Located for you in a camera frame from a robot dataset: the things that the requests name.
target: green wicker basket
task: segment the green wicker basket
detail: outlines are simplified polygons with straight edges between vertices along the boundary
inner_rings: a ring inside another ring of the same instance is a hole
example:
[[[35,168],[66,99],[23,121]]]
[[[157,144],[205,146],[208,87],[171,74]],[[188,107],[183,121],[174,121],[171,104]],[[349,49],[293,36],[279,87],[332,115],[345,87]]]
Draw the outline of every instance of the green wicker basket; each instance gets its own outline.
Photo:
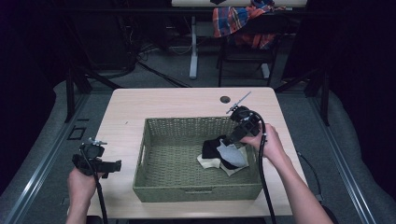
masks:
[[[143,203],[254,200],[262,190],[256,155],[247,146],[246,167],[228,176],[204,169],[197,157],[205,140],[233,131],[228,117],[146,119],[134,192]]]

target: plaid shirt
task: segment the plaid shirt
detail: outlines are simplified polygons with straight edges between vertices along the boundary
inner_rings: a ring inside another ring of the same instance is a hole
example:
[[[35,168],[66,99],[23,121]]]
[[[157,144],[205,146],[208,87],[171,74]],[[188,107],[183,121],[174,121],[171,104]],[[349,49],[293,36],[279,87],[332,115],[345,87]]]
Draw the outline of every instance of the plaid shirt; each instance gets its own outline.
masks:
[[[274,10],[272,0],[251,0],[249,7],[216,7],[213,10],[213,25],[215,37],[228,36],[229,43],[235,45],[250,45],[253,48],[266,49],[276,35],[239,35],[236,31],[247,24],[248,20],[263,13]]]

